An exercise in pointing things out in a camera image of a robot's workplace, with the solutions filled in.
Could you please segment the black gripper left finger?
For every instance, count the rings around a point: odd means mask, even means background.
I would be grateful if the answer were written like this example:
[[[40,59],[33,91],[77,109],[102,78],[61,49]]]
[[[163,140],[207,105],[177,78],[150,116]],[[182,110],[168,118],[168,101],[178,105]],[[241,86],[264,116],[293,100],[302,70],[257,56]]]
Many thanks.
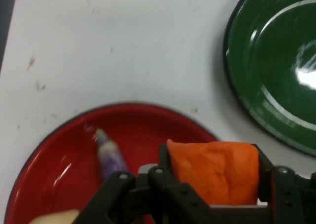
[[[158,224],[209,224],[211,208],[171,171],[166,145],[158,164],[145,174],[114,172],[73,221],[75,224],[130,224],[151,215]]]

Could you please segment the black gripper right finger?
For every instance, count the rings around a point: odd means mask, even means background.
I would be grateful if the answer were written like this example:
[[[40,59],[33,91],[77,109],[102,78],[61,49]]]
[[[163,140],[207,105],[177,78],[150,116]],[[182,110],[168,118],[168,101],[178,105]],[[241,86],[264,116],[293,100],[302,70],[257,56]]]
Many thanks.
[[[309,178],[292,168],[273,165],[259,146],[259,200],[267,203],[258,224],[314,224],[316,222],[316,173]]]

